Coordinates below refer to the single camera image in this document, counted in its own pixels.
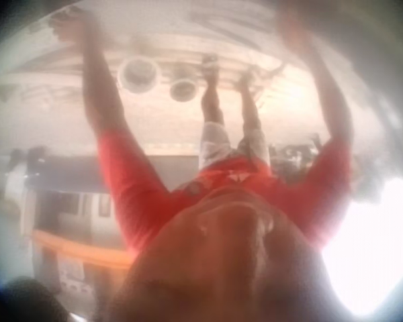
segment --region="person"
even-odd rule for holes
[[[311,71],[331,139],[305,180],[287,186],[269,167],[257,108],[242,97],[244,143],[230,149],[217,94],[205,75],[198,176],[169,192],[126,124],[101,50],[101,30],[72,9],[51,20],[83,56],[85,112],[129,252],[128,277],[106,321],[348,321],[328,282],[319,247],[349,198],[351,114],[309,34],[283,12],[278,28]]]

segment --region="raised arm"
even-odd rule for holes
[[[308,66],[318,90],[322,114],[332,139],[353,141],[351,111],[336,81],[295,12],[288,9],[278,19],[283,41]]]
[[[96,20],[73,8],[53,17],[51,24],[61,40],[73,42],[83,55],[85,113],[97,137],[101,172],[124,238],[138,250],[173,215],[169,192],[127,126]]]
[[[291,202],[284,208],[314,245],[323,246],[339,228],[351,197],[351,112],[294,12],[281,13],[279,31],[284,42],[307,64],[314,77],[331,136],[305,179],[287,188],[283,200]]]

